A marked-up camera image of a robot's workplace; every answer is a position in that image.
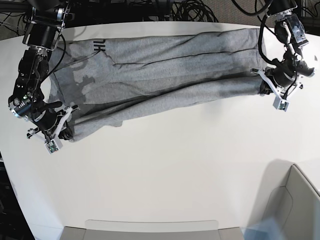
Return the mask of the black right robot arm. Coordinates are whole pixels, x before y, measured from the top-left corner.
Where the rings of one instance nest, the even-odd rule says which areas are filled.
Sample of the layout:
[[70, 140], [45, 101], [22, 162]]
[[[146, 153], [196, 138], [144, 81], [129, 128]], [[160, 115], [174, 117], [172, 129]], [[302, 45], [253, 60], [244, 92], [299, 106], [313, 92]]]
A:
[[44, 142], [54, 139], [70, 140], [73, 137], [67, 119], [74, 108], [62, 107], [61, 101], [46, 103], [41, 85], [55, 69], [50, 69], [49, 61], [62, 34], [66, 21], [72, 16], [71, 0], [27, 0], [25, 2], [1, 1], [0, 11], [24, 13], [27, 29], [23, 44], [28, 48], [18, 65], [18, 76], [12, 95], [8, 98], [8, 108], [17, 118], [24, 118], [36, 125], [27, 137], [38, 133], [44, 135]]

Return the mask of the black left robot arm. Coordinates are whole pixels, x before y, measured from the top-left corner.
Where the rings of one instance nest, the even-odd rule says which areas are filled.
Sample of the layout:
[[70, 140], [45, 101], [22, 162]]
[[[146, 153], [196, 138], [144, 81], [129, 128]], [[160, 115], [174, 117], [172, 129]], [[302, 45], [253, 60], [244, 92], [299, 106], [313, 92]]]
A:
[[[284, 97], [288, 96], [289, 89], [296, 85], [300, 76], [311, 77], [316, 70], [303, 57], [303, 47], [309, 41], [301, 21], [293, 12], [296, 7], [294, 0], [266, 0], [263, 7], [265, 15], [261, 20], [258, 36], [260, 56], [266, 63], [275, 66], [266, 70], [265, 75], [275, 87], [285, 89]], [[263, 32], [269, 17], [275, 17], [274, 35], [286, 48], [282, 60], [270, 60], [262, 50]]]

